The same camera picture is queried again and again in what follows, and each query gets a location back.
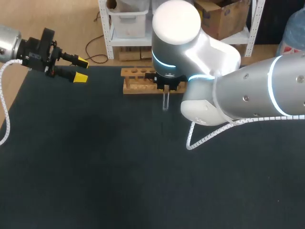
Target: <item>white shelf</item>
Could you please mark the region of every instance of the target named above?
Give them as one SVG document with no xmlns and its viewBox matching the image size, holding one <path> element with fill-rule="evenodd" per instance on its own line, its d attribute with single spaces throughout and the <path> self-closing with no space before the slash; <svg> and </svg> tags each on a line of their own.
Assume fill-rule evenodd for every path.
<svg viewBox="0 0 305 229">
<path fill-rule="evenodd" d="M 106 0 L 98 0 L 101 13 L 101 21 L 105 35 L 105 44 L 107 56 L 113 59 L 113 46 L 151 46 L 152 45 L 152 19 L 146 21 L 146 35 L 143 38 L 118 38 L 115 34 L 113 25 L 109 26 L 109 14 L 107 12 Z M 244 30 L 234 34 L 222 41 L 227 44 L 247 44 L 245 56 L 251 56 L 259 23 L 264 9 L 265 0 L 252 0 L 252 23 L 250 31 L 244 27 Z"/>
<path fill-rule="evenodd" d="M 146 33 L 143 38 L 118 38 L 111 25 L 110 31 L 113 31 L 112 39 L 110 40 L 111 46 L 151 46 L 152 45 L 152 20 L 146 20 Z"/>
<path fill-rule="evenodd" d="M 244 30 L 236 33 L 230 37 L 224 38 L 221 40 L 227 44 L 247 44 L 249 42 L 250 32 L 247 27 L 244 27 Z"/>
<path fill-rule="evenodd" d="M 113 25 L 110 31 L 113 31 L 112 39 L 110 40 L 111 46 L 151 46 L 152 45 L 152 21 L 146 22 L 146 34 L 143 38 L 117 38 Z M 249 42 L 250 33 L 247 27 L 243 31 L 234 34 L 222 41 L 227 44 L 247 44 Z"/>
</svg>

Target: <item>black table surface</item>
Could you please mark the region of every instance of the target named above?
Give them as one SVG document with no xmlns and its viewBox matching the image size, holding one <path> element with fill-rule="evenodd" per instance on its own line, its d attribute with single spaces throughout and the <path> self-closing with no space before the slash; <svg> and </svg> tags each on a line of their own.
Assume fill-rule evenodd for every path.
<svg viewBox="0 0 305 229">
<path fill-rule="evenodd" d="M 122 94 L 120 68 L 87 73 L 28 73 L 0 146 L 1 229 L 304 228 L 304 121 L 234 127 L 187 151 L 181 95 L 163 112 L 161 95 Z M 194 141 L 215 129 L 197 125 Z"/>
</svg>

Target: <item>wooden block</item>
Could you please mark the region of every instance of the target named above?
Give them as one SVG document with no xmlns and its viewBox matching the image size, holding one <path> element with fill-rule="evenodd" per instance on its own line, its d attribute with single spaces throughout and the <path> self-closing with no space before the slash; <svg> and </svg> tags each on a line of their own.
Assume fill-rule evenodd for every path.
<svg viewBox="0 0 305 229">
<path fill-rule="evenodd" d="M 120 47 L 120 61 L 138 61 L 141 59 L 140 47 Z"/>
<path fill-rule="evenodd" d="M 156 71 L 152 67 L 145 67 L 145 68 L 122 68 L 121 69 L 121 76 L 122 77 L 139 77 L 145 76 L 145 73 L 155 73 Z"/>
<path fill-rule="evenodd" d="M 170 93 L 184 93 L 185 87 L 180 86 L 177 91 L 170 91 Z M 157 84 L 150 80 L 144 79 L 129 79 L 129 87 L 126 83 L 123 85 L 123 94 L 162 94 L 163 90 L 157 89 Z"/>
<path fill-rule="evenodd" d="M 141 47 L 141 59 L 151 59 L 152 55 L 152 48 L 151 47 Z"/>
<path fill-rule="evenodd" d="M 145 79 L 145 73 L 155 73 L 152 67 L 144 68 L 122 68 L 121 76 L 125 77 L 123 85 L 123 94 L 161 94 L 163 90 L 157 89 L 157 84 L 152 80 Z M 177 91 L 170 93 L 184 93 L 186 82 L 181 82 Z"/>
</svg>

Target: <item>cylindrical motor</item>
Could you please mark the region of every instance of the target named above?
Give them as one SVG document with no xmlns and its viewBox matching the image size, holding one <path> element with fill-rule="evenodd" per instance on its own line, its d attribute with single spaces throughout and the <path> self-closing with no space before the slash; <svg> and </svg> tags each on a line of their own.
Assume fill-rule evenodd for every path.
<svg viewBox="0 0 305 229">
<path fill-rule="evenodd" d="M 21 42 L 18 30 L 0 25 L 0 62 L 15 59 Z"/>
</svg>

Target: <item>screw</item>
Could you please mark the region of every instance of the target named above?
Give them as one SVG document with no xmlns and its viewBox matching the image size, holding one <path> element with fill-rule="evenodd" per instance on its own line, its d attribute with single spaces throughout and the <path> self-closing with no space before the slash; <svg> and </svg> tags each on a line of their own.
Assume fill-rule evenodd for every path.
<svg viewBox="0 0 305 229">
<path fill-rule="evenodd" d="M 303 83 L 303 82 L 304 82 L 304 76 L 299 75 L 299 76 L 296 78 L 296 81 L 297 81 L 298 83 Z"/>
<path fill-rule="evenodd" d="M 249 97 L 248 97 L 247 95 L 244 95 L 244 96 L 243 96 L 243 100 L 244 100 L 245 102 L 248 102 L 248 101 L 249 101 Z"/>
</svg>

